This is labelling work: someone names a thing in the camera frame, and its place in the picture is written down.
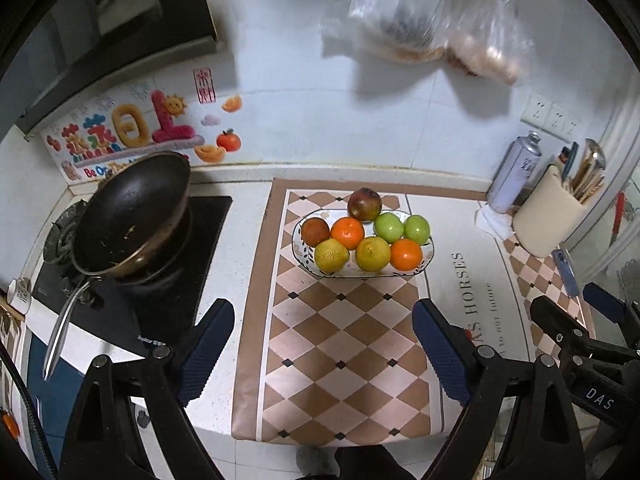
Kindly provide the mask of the orange mandarin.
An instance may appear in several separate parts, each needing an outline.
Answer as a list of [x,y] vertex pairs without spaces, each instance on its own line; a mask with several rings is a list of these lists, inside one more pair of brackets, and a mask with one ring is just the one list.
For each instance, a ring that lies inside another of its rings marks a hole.
[[363,225],[355,218],[343,217],[331,226],[331,237],[347,250],[355,250],[364,237]]
[[397,271],[412,271],[422,259],[422,247],[414,240],[401,238],[390,245],[390,264]]

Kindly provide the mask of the yellow lemon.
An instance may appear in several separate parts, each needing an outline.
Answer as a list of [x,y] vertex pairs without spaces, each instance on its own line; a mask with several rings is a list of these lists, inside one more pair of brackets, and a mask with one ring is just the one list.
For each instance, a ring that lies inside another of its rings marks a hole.
[[378,273],[390,263],[390,244],[378,236],[365,237],[356,249],[356,263],[363,271]]
[[334,238],[328,238],[314,248],[314,263],[323,273],[341,271],[348,260],[348,249]]

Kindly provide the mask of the green apple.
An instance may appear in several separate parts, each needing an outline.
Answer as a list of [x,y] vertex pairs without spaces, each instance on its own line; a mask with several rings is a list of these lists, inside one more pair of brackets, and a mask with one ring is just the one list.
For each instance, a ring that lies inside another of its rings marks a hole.
[[404,222],[404,235],[416,244],[425,245],[431,236],[431,226],[420,214],[412,214]]
[[383,212],[375,219],[374,232],[388,244],[393,244],[404,236],[404,224],[392,212]]

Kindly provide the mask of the dark red brown fruit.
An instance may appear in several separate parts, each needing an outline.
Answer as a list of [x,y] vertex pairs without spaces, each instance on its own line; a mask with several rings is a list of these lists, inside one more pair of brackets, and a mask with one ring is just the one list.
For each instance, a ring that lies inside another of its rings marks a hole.
[[320,243],[331,237],[328,224],[318,217],[307,219],[300,229],[300,236],[309,247],[317,247]]

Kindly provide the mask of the dark purple red fruit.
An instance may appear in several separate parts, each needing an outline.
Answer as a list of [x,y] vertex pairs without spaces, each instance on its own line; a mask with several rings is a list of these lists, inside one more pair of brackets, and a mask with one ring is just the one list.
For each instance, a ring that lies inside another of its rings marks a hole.
[[349,197],[347,210],[352,218],[360,222],[372,222],[381,213],[381,196],[370,188],[358,188]]

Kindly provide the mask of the cream utensil holder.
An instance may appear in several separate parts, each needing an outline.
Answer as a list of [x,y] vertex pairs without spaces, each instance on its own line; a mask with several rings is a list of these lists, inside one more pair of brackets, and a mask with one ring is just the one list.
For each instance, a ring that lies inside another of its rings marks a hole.
[[544,258],[567,239],[586,210],[586,205],[563,188],[559,168],[550,165],[514,214],[512,229],[526,252]]

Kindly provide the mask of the checkered brown table mat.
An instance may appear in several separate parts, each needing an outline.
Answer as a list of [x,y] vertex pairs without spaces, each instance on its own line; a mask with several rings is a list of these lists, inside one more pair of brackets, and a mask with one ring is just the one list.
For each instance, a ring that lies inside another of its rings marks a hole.
[[231,433],[239,440],[371,445],[448,430],[459,407],[414,334],[411,310],[421,298],[476,344],[511,359],[559,351],[529,317],[537,296],[591,327],[551,258],[477,229],[477,192],[380,185],[386,211],[430,222],[420,264],[371,274],[350,262],[323,274],[300,229],[310,218],[344,218],[354,189],[326,181],[271,185],[236,361]]

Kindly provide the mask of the white folded tissue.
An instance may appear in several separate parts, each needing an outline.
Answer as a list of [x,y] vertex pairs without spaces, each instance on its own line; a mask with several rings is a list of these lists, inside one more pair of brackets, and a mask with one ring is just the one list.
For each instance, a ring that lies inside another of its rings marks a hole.
[[514,234],[510,214],[499,214],[488,204],[475,211],[474,224],[477,229],[502,242]]

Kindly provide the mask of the black frying pan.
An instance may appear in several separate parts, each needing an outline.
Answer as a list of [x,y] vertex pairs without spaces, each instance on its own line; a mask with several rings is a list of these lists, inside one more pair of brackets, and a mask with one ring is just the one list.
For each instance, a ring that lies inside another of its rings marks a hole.
[[190,172],[182,155],[153,153],[104,180],[88,201],[70,248],[82,279],[51,330],[43,380],[49,380],[58,365],[80,296],[107,278],[140,271],[174,234],[188,206]]

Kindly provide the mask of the oval floral ceramic plate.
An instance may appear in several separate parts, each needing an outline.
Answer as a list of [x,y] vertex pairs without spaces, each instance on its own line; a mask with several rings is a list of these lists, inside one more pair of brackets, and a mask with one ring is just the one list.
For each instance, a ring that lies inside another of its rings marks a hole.
[[344,209],[320,208],[293,229],[293,256],[318,278],[408,278],[435,255],[430,236],[407,237],[409,219],[405,211],[384,210],[381,220],[364,222]]

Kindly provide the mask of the wooden chopsticks bundle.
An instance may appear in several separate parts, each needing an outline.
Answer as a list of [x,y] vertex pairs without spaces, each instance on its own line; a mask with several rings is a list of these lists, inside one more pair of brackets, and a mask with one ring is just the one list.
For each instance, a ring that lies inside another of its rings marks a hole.
[[580,163],[572,182],[572,194],[575,200],[582,200],[590,187],[605,170],[606,160],[601,151],[591,152]]

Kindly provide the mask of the metal ladle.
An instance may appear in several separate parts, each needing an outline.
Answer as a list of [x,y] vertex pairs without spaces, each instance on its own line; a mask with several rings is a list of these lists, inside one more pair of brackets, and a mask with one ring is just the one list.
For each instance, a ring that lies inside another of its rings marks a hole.
[[584,171],[584,175],[580,179],[579,186],[576,188],[576,191],[585,191],[587,184],[591,179],[591,175],[597,169],[604,169],[606,167],[605,154],[603,153],[602,148],[597,141],[587,139],[586,148],[586,168]]

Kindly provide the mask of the grey gas canister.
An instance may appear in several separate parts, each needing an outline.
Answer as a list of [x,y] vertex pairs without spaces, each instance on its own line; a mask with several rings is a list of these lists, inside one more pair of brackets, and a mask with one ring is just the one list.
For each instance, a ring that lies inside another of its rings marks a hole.
[[512,142],[487,193],[487,203],[493,211],[505,214],[514,204],[541,158],[539,143],[535,130]]

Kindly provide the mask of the white cup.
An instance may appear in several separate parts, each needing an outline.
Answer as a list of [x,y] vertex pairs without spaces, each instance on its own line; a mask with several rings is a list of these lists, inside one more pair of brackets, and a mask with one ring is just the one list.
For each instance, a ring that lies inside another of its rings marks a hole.
[[32,284],[30,284],[30,279],[21,276],[10,281],[6,301],[13,310],[21,316],[25,316],[32,303]]

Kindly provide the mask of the plastic bag with eggs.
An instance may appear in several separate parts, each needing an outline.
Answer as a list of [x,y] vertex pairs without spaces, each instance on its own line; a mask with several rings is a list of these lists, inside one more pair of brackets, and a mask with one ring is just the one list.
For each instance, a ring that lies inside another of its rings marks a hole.
[[518,0],[442,0],[442,42],[468,72],[514,86],[536,61]]

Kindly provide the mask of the black range hood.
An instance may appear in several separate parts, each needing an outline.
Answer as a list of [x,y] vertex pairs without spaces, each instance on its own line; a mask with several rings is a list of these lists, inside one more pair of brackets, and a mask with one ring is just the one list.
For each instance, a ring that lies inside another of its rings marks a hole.
[[207,0],[1,0],[1,130],[172,51],[213,50]]

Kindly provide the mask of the plastic bag with dark contents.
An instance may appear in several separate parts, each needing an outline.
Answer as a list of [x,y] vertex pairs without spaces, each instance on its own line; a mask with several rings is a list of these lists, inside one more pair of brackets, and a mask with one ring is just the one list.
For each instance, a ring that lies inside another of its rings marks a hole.
[[322,36],[386,60],[422,64],[445,55],[444,0],[338,0]]

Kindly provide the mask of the white wall socket strip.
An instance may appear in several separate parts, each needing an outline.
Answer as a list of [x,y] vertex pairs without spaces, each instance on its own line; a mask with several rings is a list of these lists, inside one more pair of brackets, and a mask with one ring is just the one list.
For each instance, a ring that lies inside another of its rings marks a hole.
[[563,141],[574,141],[582,133],[582,122],[577,116],[537,92],[527,98],[521,122]]

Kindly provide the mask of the colourful wall sticker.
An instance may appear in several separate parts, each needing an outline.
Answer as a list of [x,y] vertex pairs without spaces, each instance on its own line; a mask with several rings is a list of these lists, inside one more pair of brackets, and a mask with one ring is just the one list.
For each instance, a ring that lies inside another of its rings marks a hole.
[[68,183],[102,179],[156,152],[213,166],[242,148],[235,125],[242,107],[213,66],[183,63],[109,88],[39,135]]

